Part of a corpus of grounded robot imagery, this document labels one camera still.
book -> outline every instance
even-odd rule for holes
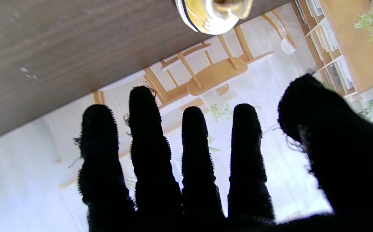
[[[332,71],[332,74],[334,76],[334,81],[337,84],[338,87],[342,87],[340,75],[337,72],[337,69],[335,68],[335,65],[331,64],[330,69]]]
[[[306,0],[307,6],[309,5],[310,13],[313,17],[318,17],[324,14],[321,4],[317,0]]]
[[[307,20],[305,19],[305,15],[303,10],[301,9],[299,0],[295,0],[295,5],[297,6],[298,12],[301,15],[302,22],[307,25]]]
[[[319,47],[318,47],[318,44],[317,44],[317,41],[315,40],[314,36],[311,36],[312,40],[313,40],[313,44],[314,46],[316,47],[316,50],[318,52],[318,56],[320,57],[320,60],[321,61],[324,61],[324,58],[322,57],[322,54],[321,54],[321,51],[319,50]]]

gloved hand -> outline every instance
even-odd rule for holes
[[[373,191],[365,186],[357,188],[360,181],[368,181],[363,173],[357,175],[357,170],[366,169],[363,157],[368,154],[351,148],[355,153],[345,154],[347,149],[337,149],[338,143],[328,141],[335,132],[337,139],[342,139],[341,135],[347,136],[344,141],[350,143],[353,143],[353,138],[359,141],[367,139],[373,145],[373,125],[352,113],[341,97],[312,78],[303,76],[288,87],[279,105],[279,123],[283,131],[300,142],[308,153],[312,171],[323,190],[330,193],[328,199],[335,215],[312,216],[275,226],[260,152],[262,131],[255,109],[248,104],[234,109],[229,217],[225,218],[222,213],[208,149],[206,123],[197,107],[187,108],[182,118],[184,188],[181,192],[172,175],[171,152],[163,135],[154,96],[149,88],[141,86],[134,88],[129,96],[129,126],[133,138],[131,159],[138,179],[135,192],[137,210],[123,179],[118,160],[118,131],[110,109],[93,105],[83,114],[80,149],[85,162],[79,173],[79,190],[89,208],[90,231],[151,228],[310,231],[333,226],[360,229],[373,226],[372,214],[369,213],[373,210],[373,198],[361,194],[364,192],[373,197],[373,194],[368,195]],[[351,134],[343,127],[359,129]],[[367,152],[365,144],[363,146],[362,150]],[[352,157],[357,160],[351,166]],[[373,162],[367,163],[373,170]],[[354,175],[361,179],[351,179]]]
[[[208,149],[208,131],[198,107],[182,118],[181,191],[172,175],[171,151],[161,128],[161,118],[149,88],[134,88],[129,96],[131,159],[136,183],[136,206],[129,198],[118,160],[118,132],[112,112],[93,105],[83,114],[79,173],[82,200],[89,207],[90,231],[171,227],[181,221],[205,226],[224,221],[214,167]],[[229,217],[255,217],[254,224],[269,225],[274,213],[260,152],[261,127],[248,104],[234,110]]]

